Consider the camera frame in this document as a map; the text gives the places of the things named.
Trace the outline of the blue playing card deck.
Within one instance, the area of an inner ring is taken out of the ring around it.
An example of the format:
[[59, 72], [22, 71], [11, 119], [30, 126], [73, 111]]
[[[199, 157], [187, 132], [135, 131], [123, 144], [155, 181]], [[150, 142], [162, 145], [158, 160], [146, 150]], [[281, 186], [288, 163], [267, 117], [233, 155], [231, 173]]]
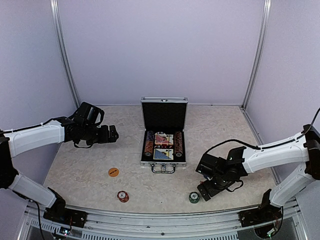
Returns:
[[174, 159], [174, 151], [173, 152], [160, 152], [154, 149], [153, 152], [154, 160], [173, 160]]

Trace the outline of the aluminium poker case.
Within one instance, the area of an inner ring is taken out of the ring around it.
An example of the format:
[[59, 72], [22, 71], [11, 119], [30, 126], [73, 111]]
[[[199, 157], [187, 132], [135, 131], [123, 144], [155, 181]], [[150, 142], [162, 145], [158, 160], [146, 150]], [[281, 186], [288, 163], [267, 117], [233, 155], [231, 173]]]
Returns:
[[173, 174], [185, 167], [187, 97], [141, 98], [144, 139], [140, 165], [154, 174]]

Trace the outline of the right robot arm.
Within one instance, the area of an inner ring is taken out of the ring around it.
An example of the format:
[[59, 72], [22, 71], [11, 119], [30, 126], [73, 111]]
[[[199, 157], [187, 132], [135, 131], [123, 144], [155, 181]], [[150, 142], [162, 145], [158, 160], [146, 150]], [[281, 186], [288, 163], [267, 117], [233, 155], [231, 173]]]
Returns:
[[241, 178], [249, 174], [298, 163], [285, 180], [264, 193], [255, 216], [260, 222], [266, 222], [276, 209], [320, 179], [320, 133], [313, 123], [304, 125], [301, 132], [280, 141], [257, 146], [243, 141], [240, 144], [228, 152], [227, 158], [210, 155], [208, 151], [202, 155], [195, 171], [205, 177], [205, 181], [197, 186], [205, 201], [222, 191], [231, 192], [230, 186], [242, 183]]

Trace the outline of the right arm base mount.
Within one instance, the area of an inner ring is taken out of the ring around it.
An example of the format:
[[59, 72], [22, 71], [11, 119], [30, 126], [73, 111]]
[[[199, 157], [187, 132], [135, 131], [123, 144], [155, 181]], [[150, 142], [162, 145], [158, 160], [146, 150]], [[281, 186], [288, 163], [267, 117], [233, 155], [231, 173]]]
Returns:
[[249, 227], [274, 221], [283, 216], [281, 207], [271, 205], [270, 193], [271, 189], [267, 190], [263, 194], [262, 202], [257, 208], [243, 210], [238, 213], [242, 227]]

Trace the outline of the red playing card deck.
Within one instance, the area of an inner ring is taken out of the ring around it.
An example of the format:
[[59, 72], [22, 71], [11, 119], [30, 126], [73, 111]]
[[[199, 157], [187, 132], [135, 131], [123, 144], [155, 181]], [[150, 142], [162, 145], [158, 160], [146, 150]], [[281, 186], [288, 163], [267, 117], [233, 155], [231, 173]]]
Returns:
[[154, 135], [154, 144], [158, 146], [173, 146], [174, 145], [174, 135], [166, 134], [164, 132], [157, 132]]

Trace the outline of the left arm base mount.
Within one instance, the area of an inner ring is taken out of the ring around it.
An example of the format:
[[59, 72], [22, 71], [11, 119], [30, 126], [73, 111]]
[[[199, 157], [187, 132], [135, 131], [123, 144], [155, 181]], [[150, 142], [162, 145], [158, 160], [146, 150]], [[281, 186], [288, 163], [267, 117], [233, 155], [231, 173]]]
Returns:
[[46, 207], [43, 218], [56, 223], [71, 227], [84, 228], [88, 213], [81, 210], [66, 208], [66, 201], [53, 189], [48, 188], [54, 193], [56, 200], [51, 207]]

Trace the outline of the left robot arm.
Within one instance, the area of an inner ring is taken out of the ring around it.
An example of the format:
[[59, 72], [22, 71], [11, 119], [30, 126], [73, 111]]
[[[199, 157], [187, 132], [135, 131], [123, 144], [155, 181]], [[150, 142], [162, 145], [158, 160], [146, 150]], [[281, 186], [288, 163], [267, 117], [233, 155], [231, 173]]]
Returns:
[[45, 188], [14, 168], [16, 156], [51, 144], [73, 142], [77, 147], [85, 141], [88, 148], [94, 144], [115, 143], [119, 138], [114, 125], [96, 122], [76, 122], [67, 117], [58, 117], [39, 125], [8, 130], [0, 134], [0, 187], [26, 197], [50, 209], [50, 214], [63, 223], [70, 218], [65, 200], [54, 190]]

